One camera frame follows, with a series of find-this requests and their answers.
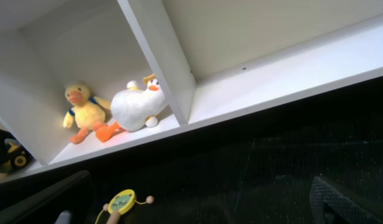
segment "toy vehicle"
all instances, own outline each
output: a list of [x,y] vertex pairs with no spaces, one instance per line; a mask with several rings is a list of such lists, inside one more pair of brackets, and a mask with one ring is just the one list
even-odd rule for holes
[[32,159],[11,133],[0,130],[0,173],[21,169]]

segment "white pom-pom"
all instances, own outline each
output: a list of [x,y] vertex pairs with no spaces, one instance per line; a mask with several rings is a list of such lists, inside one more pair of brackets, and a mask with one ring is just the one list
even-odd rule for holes
[[136,81],[130,81],[126,85],[127,88],[138,88],[137,82]]

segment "wooden handle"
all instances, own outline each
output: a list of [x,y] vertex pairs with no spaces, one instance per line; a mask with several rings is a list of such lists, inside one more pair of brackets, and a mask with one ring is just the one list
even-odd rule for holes
[[119,213],[118,210],[114,210],[112,211],[110,218],[108,219],[106,224],[117,224],[120,218],[121,218],[121,213]]

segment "yellow duck plush toy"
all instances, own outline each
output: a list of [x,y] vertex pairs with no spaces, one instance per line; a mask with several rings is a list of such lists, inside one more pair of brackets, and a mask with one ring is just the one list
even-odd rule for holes
[[65,91],[65,97],[73,107],[71,107],[64,118],[63,126],[70,128],[75,120],[80,131],[72,136],[69,141],[73,144],[81,143],[88,130],[96,131],[105,122],[105,112],[98,106],[110,109],[111,103],[97,96],[90,96],[90,90],[85,85],[71,85]]

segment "orange beak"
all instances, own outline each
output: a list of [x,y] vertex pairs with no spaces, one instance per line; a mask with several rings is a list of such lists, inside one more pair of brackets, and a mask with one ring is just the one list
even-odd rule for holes
[[68,101],[71,103],[79,103],[82,100],[82,94],[79,91],[72,91],[69,93]]
[[159,88],[157,86],[153,86],[153,85],[149,86],[148,89],[153,90],[153,91],[159,90]]

